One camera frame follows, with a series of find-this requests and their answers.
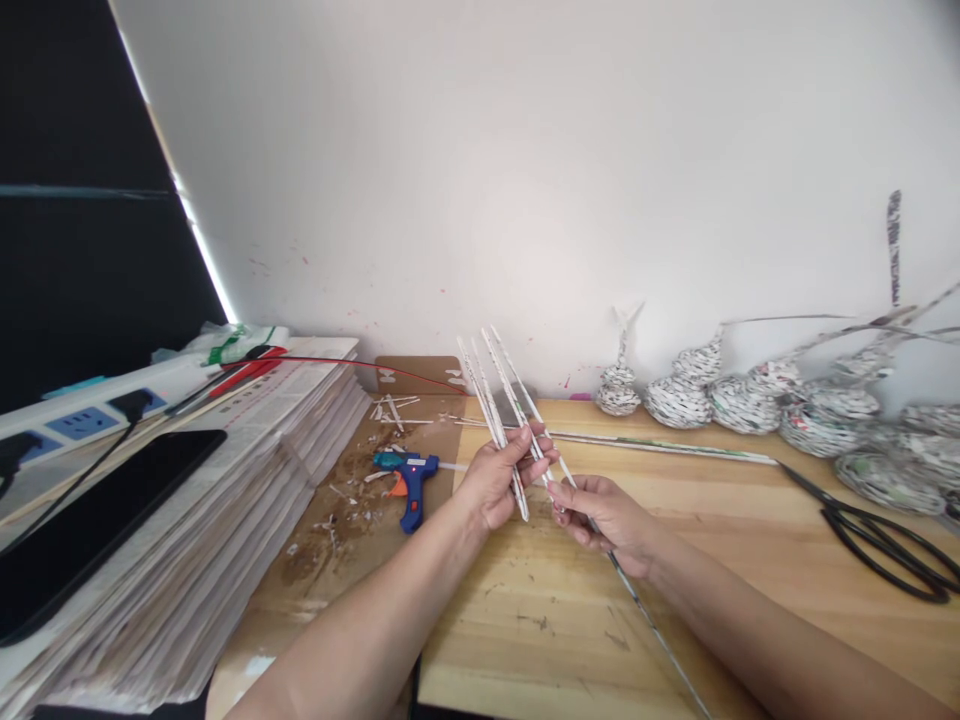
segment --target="cardboard piece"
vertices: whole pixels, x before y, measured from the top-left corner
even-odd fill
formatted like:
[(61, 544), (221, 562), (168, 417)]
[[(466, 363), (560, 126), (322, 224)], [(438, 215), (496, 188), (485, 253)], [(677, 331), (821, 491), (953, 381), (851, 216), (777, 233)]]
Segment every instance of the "cardboard piece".
[(377, 392), (391, 395), (444, 395), (459, 394), (458, 390), (467, 391), (467, 383), (463, 377), (460, 360), (452, 355), (438, 357), (432, 355), (381, 355), (374, 362), (377, 365), (405, 370), (437, 382), (444, 383), (450, 389), (444, 389), (433, 383), (423, 382), (417, 378), (391, 373), (389, 370), (377, 370)]

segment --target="power strip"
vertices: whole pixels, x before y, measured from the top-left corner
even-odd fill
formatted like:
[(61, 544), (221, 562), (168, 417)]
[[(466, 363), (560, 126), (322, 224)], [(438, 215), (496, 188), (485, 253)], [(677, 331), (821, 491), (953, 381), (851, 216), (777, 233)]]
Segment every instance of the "power strip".
[(127, 393), (144, 390), (150, 394), (144, 418), (176, 405), (220, 371), (219, 365), (203, 367), (205, 359), (202, 353), (181, 355), (14, 410), (0, 416), (0, 441), (20, 433), (40, 441), (21, 459), (21, 468), (62, 455), (125, 428), (126, 417), (110, 403)]

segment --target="hand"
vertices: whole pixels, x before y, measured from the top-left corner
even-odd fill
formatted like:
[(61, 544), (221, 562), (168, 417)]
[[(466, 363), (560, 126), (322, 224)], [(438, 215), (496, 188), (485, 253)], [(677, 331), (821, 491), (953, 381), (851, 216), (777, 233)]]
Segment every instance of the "hand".
[[(550, 483), (553, 519), (578, 543), (593, 550), (610, 552), (623, 571), (635, 578), (650, 572), (654, 547), (670, 531), (627, 495), (610, 478), (599, 475), (575, 475), (577, 487), (565, 482)], [(560, 513), (557, 507), (574, 512)], [(588, 517), (600, 528), (594, 532)]]
[(542, 460), (534, 462), (532, 456), (527, 456), (533, 435), (542, 432), (542, 423), (507, 430), (507, 440), (510, 442), (503, 450), (498, 450), (491, 440), (474, 455), (454, 498), (466, 503), (471, 512), (478, 513), (488, 531), (499, 528), (513, 513), (516, 505), (513, 489), (510, 487), (513, 481), (513, 466), (520, 469), (520, 477), (526, 487), (559, 459), (560, 453), (554, 449), (553, 440), (550, 438), (540, 438), (537, 441), (545, 455)]

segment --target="blue glue gun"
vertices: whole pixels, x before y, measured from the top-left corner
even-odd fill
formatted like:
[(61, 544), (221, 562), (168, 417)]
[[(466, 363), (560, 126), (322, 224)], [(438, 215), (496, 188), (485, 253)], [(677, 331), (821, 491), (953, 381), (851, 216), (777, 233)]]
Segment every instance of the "blue glue gun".
[(423, 524), (423, 483), (437, 474), (440, 458), (436, 455), (421, 458), (419, 453), (377, 453), (373, 464), (381, 470), (392, 470), (397, 476), (390, 496), (407, 498), (407, 512), (400, 519), (400, 527), (412, 535)]

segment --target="wooden table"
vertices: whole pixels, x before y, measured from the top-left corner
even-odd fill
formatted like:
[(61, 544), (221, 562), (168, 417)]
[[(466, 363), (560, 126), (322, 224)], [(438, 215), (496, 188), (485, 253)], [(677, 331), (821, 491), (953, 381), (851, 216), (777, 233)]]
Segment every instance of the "wooden table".
[[(585, 402), (544, 401), (541, 411), (556, 430), (766, 453), (839, 499), (885, 514), (840, 485), (829, 463), (776, 436), (746, 437), (716, 426), (674, 431), (642, 410), (617, 419)], [(479, 417), (472, 399), (465, 412)], [(411, 449), (437, 452), (431, 446), (439, 440), (420, 432), (411, 437)], [(358, 441), (368, 434), (361, 427)], [(456, 462), (468, 464), (488, 439), (486, 430), (464, 428)], [(759, 590), (960, 709), (960, 600), (930, 605), (874, 575), (833, 536), (818, 504), (776, 468), (562, 441), (560, 448), (573, 472), (614, 478)], [(338, 466), (331, 478), (339, 486), (351, 472)], [(458, 472), (453, 483), (461, 479)], [(434, 492), (449, 493), (450, 485), (443, 485)], [(582, 551), (556, 527), (542, 488), (532, 489), (529, 499), (531, 522), (515, 517), (494, 535), (424, 648), (420, 701), (518, 719), (697, 717), (609, 561)], [(336, 502), (338, 496), (321, 486), (291, 541), (306, 538), (326, 557), (311, 528)], [(382, 526), (349, 538), (322, 568), (283, 554), (277, 559), (214, 676), (208, 717), (222, 717), (262, 671), (264, 658), (281, 652), (315, 613), (392, 555), (402, 542), (393, 528), (400, 510), (384, 508)], [(934, 521), (890, 517), (960, 557), (960, 538)], [(656, 593), (638, 589), (714, 717), (762, 717)]]

